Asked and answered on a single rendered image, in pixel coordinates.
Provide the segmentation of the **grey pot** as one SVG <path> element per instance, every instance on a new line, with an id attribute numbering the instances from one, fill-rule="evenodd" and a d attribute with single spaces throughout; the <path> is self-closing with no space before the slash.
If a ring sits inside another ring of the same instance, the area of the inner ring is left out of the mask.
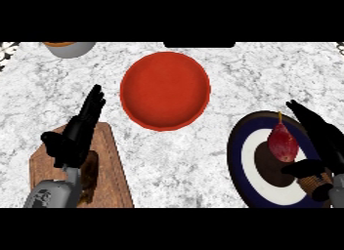
<path id="1" fill-rule="evenodd" d="M 83 56 L 92 49 L 93 42 L 44 42 L 52 55 L 61 59 L 73 59 Z"/>

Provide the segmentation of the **red bowl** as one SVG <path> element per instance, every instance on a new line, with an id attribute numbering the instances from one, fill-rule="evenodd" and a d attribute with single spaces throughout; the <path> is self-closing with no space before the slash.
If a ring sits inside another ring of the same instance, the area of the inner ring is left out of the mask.
<path id="1" fill-rule="evenodd" d="M 120 84 L 121 107 L 147 129 L 173 131 L 200 117 L 209 102 L 209 78 L 197 61 L 157 52 L 129 67 Z"/>

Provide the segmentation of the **brown cupcake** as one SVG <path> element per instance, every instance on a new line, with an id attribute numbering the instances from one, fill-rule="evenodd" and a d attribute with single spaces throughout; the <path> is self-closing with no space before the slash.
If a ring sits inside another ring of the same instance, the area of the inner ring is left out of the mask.
<path id="1" fill-rule="evenodd" d="M 326 173 L 320 173 L 318 175 L 311 175 L 300 178 L 298 180 L 298 184 L 308 195 L 314 195 L 314 192 L 318 188 L 330 189 L 333 187 L 330 178 Z"/>

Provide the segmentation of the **red pear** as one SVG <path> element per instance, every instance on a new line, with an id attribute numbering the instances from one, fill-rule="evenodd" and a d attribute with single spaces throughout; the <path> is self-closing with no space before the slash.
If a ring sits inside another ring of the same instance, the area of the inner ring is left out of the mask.
<path id="1" fill-rule="evenodd" d="M 277 124 L 266 137 L 266 147 L 275 159 L 289 163 L 295 161 L 298 156 L 299 144 L 284 126 L 281 112 L 277 112 L 277 117 Z"/>

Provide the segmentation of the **brown wooden cutting board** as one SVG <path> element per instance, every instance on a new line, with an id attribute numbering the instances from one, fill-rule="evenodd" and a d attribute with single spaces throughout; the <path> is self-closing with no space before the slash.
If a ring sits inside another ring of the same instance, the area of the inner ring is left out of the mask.
<path id="1" fill-rule="evenodd" d="M 89 150 L 95 155 L 86 158 L 98 168 L 89 173 L 98 173 L 96 185 L 89 188 L 87 199 L 80 208 L 133 208 L 127 180 L 114 143 L 111 127 L 98 122 L 93 129 Z M 64 180 L 67 177 L 61 169 L 53 167 L 53 158 L 46 154 L 44 145 L 40 145 L 28 159 L 30 187 L 34 188 L 41 180 Z"/>

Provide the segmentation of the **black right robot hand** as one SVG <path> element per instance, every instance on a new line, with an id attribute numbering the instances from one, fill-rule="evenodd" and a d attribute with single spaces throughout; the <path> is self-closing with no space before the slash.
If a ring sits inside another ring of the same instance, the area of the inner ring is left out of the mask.
<path id="1" fill-rule="evenodd" d="M 286 105 L 306 130 L 318 160 L 305 159 L 298 161 L 281 168 L 281 173 L 292 175 L 298 180 L 326 173 L 333 184 L 333 177 L 344 174 L 344 134 L 296 101 L 287 102 Z M 330 189 L 318 188 L 314 195 L 311 195 L 312 200 L 330 200 L 329 191 Z"/>

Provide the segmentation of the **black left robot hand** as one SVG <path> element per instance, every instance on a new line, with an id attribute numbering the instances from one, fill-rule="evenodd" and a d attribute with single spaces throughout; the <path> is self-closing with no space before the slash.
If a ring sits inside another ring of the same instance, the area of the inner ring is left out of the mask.
<path id="1" fill-rule="evenodd" d="M 62 133 L 44 132 L 40 139 L 46 153 L 55 158 L 53 167 L 80 168 L 90 147 L 95 124 L 105 104 L 101 86 L 93 85 L 80 113 L 70 119 Z"/>

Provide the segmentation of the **navy and white plate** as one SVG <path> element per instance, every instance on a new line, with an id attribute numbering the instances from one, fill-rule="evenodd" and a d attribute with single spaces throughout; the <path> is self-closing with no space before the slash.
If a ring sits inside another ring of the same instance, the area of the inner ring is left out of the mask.
<path id="1" fill-rule="evenodd" d="M 295 161 L 318 159 L 300 123 L 274 111 L 256 111 L 237 122 L 226 143 L 226 165 L 235 190 L 250 208 L 329 208 L 327 201 L 314 201 L 290 175 L 280 169 L 289 165 L 272 156 L 266 138 L 281 121 L 299 143 Z"/>

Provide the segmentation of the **dark brown food item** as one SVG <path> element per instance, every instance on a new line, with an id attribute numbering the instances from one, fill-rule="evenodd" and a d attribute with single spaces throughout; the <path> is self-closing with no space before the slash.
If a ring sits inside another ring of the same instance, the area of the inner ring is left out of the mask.
<path id="1" fill-rule="evenodd" d="M 98 177 L 98 154 L 93 150 L 87 152 L 86 161 L 81 165 L 81 195 L 80 195 L 80 204 L 90 204 L 93 191 L 96 188 L 96 177 Z"/>

